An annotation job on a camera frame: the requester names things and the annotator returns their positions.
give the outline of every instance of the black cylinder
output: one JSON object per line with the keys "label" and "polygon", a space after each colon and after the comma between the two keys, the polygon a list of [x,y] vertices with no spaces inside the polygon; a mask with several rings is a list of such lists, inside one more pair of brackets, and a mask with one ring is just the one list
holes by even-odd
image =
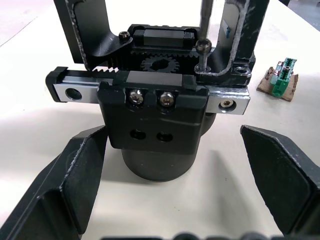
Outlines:
{"label": "black cylinder", "polygon": [[[201,135],[205,134],[216,118],[215,113],[203,118]],[[176,179],[191,168],[197,156],[200,138],[193,154],[176,154],[122,149],[122,157],[127,167],[141,178],[166,182]]]}

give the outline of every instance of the spur gear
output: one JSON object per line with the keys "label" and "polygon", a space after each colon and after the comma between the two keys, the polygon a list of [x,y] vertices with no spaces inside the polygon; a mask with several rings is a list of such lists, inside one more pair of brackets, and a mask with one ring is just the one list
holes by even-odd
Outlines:
{"label": "spur gear", "polygon": [[151,56],[147,57],[140,65],[143,71],[158,73],[177,73],[180,65],[177,60],[168,56]]}

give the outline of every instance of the black cylindrical base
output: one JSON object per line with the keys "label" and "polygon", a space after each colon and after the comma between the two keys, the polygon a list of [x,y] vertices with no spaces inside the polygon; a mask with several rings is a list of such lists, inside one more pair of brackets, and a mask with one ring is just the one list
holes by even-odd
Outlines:
{"label": "black cylindrical base", "polygon": [[166,182],[183,175],[195,161],[192,155],[121,150],[128,168],[136,175],[155,182]]}

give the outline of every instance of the green terminal block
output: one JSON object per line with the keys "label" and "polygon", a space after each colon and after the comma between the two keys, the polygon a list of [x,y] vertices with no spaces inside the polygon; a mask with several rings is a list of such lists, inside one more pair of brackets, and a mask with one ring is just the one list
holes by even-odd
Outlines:
{"label": "green terminal block", "polygon": [[276,98],[283,96],[290,82],[296,61],[296,59],[287,57],[284,61],[278,62],[270,81],[274,85],[272,96]]}

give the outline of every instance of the white table surface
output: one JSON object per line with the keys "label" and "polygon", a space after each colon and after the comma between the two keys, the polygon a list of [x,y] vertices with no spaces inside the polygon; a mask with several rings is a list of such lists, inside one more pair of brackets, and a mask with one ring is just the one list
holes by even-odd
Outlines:
{"label": "white table surface", "polygon": [[[209,34],[213,42],[223,3],[217,0],[214,5]],[[199,0],[162,0],[156,5],[148,0],[109,0],[107,9],[115,33],[131,23],[197,26],[200,18]],[[118,14],[127,17],[119,19]],[[120,150],[108,144],[99,191],[82,239],[172,238],[184,231],[201,238],[235,238],[247,231],[281,234],[255,185],[240,126],[286,135],[320,165],[319,43],[320,32],[277,0],[270,0],[255,48],[251,102],[245,114],[218,115],[201,138],[193,167],[165,183],[134,175]],[[294,72],[299,74],[290,103],[256,91],[266,70],[285,57],[297,59]],[[1,226],[69,139],[104,122],[98,105],[55,103],[45,87],[46,75],[57,66],[84,69],[72,61],[54,6],[0,48],[0,66]]]}

